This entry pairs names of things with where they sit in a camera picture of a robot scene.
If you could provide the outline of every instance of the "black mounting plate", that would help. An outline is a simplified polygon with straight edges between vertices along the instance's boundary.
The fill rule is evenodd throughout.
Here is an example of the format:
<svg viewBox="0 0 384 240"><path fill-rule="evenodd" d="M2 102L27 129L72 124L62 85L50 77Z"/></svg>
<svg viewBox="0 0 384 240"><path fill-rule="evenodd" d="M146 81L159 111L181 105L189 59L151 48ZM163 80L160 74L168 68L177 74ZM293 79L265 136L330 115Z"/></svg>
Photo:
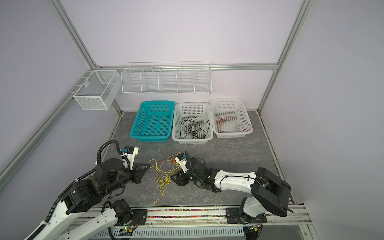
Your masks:
<svg viewBox="0 0 384 240"><path fill-rule="evenodd" d="M226 213L225 217L227 218L228 224L233 224L233 223L234 224L236 224L236 223L246 224L240 218L239 209L240 209L239 207L227 207L227 208L225 208L225 213ZM261 219L262 223L266 223L265 214L259 214L259 215L257 215L257 217L254 217L254 218L248 217L248 219L249 219L248 223L260 223L259 218Z"/></svg>
<svg viewBox="0 0 384 240"><path fill-rule="evenodd" d="M145 222L147 220L147 213L148 213L148 209L132 209L132 214L135 217L132 217L132 223L130 225L136 226L137 222L139 222L139 226L145 225Z"/></svg>

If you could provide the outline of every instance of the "metal beam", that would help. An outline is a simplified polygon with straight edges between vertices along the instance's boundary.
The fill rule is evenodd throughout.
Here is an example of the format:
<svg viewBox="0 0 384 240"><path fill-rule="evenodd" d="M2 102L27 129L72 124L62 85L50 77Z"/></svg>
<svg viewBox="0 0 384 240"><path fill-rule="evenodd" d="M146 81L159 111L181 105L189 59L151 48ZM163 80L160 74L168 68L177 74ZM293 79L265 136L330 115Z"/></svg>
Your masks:
<svg viewBox="0 0 384 240"><path fill-rule="evenodd" d="M61 116L67 111L73 101L73 92L77 91L81 84L91 74L91 70L80 79L77 85L72 89L71 93L61 101L57 108L44 120L38 129L24 142L19 148L20 150L0 170L0 192L12 180L16 172L22 167L28 157L39 146L41 141L49 133L49 131L59 121Z"/></svg>
<svg viewBox="0 0 384 240"><path fill-rule="evenodd" d="M276 70L277 63L232 63L232 64L196 64L196 65L140 65L140 68L181 68L210 67L211 71L223 70ZM100 70L123 70L123 66L101 66Z"/></svg>
<svg viewBox="0 0 384 240"><path fill-rule="evenodd" d="M84 59L85 63L88 65L88 68L90 69L98 68L97 64L92 59L91 54L88 52L85 44L81 40L79 33L76 31L76 28L74 27L71 19L69 18L60 0L47 0L47 2L51 6L57 19L63 26L63 29L72 40L76 49L79 51L81 57Z"/></svg>
<svg viewBox="0 0 384 240"><path fill-rule="evenodd" d="M272 88L276 82L276 79L278 78L279 73L281 72L281 69L283 68L283 66L285 64L290 51L293 48L295 40L297 39L297 36L300 33L300 30L301 30L301 28L305 22L305 19L309 13L311 7L312 7L313 2L314 2L314 0L303 0L303 2L301 4L299 13L297 14L297 17L296 17L295 23L292 27L291 33L290 33L290 35L289 35L289 37L285 43L285 46L284 46L283 51L280 55L279 61L277 62L278 69L276 69L276 71L273 73L271 80L269 81L268 87L267 87L267 89L263 95L262 101L260 102L260 105L258 107L259 112L262 112L262 110L265 106L265 103L268 99L268 96L271 93L271 90L272 90Z"/></svg>

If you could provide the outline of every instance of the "red wire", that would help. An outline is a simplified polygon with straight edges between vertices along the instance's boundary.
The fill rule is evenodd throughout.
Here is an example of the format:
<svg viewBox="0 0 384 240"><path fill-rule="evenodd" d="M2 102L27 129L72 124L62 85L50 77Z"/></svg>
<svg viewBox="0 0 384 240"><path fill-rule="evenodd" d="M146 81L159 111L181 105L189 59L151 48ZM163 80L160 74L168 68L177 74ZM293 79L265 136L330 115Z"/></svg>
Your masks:
<svg viewBox="0 0 384 240"><path fill-rule="evenodd" d="M249 131L251 131L252 130L252 126L249 124L249 123L243 123L243 124L237 124L237 122L236 122L236 119L233 117L233 116L228 116L228 117L225 117L224 119L222 119L221 117L218 117L217 119L216 119L216 124L218 125L218 126L220 126L220 129L219 129L219 132L222 132L221 131L221 125L223 124L223 122L227 119L227 118L229 118L229 117L231 117L231 118L233 118L233 120L235 121L235 130L237 131L237 132L240 132L240 130L238 131L237 129L236 129L236 127L237 126L242 126L242 125L249 125L249 127L250 127L250 129L248 130L248 131L244 131L244 132L249 132Z"/></svg>

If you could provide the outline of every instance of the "white wire rack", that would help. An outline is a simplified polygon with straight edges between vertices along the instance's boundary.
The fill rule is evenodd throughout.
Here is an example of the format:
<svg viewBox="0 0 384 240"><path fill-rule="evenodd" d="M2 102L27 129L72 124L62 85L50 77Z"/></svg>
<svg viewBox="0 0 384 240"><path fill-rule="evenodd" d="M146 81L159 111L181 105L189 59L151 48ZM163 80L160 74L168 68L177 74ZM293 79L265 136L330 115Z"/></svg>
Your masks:
<svg viewBox="0 0 384 240"><path fill-rule="evenodd" d="M120 90L117 71L94 70L73 97L84 110L108 110Z"/></svg>
<svg viewBox="0 0 384 240"><path fill-rule="evenodd" d="M123 64L122 91L126 94L211 93L210 65Z"/></svg>

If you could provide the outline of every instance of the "tangled yellow string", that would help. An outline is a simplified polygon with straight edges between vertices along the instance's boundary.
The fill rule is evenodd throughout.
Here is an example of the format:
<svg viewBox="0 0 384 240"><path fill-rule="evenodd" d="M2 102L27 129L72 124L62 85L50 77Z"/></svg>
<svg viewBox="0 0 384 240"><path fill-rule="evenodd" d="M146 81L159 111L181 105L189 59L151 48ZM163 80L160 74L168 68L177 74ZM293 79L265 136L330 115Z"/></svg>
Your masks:
<svg viewBox="0 0 384 240"><path fill-rule="evenodd" d="M151 160L149 160L149 162L150 162L150 161L155 161L155 163L156 163L155 166L152 166L152 167L150 167L150 168L156 167L156 171L159 172L159 178L158 178L158 179L155 179L155 180L156 180L156 182L157 182L157 184L158 184L158 185L157 185L157 188L160 190L161 196L155 201L155 203L156 203L157 201L159 201L163 196L165 197L165 189L164 189L164 188L165 188L168 184L171 184L170 176L171 176L172 174L174 174L176 170L179 170L179 169L180 169L180 164L178 164L178 163L176 162L176 160L175 160L175 157L176 157L177 155L179 155L179 154L181 154L181 153L178 152L178 153L176 153L176 154L174 154L174 155L172 155L172 156L169 156L166 160L159 161L159 163L161 162L160 167L158 167L158 163L157 163L157 161L156 161L155 159L151 159ZM169 170L167 170L166 172L164 172L163 170L161 170L161 166L163 165L163 163L164 163L165 161L167 161L167 162L172 161L172 163L173 163L175 166L177 166L177 168L173 168L172 170L169 169ZM164 173L165 176L160 177L160 172Z"/></svg>

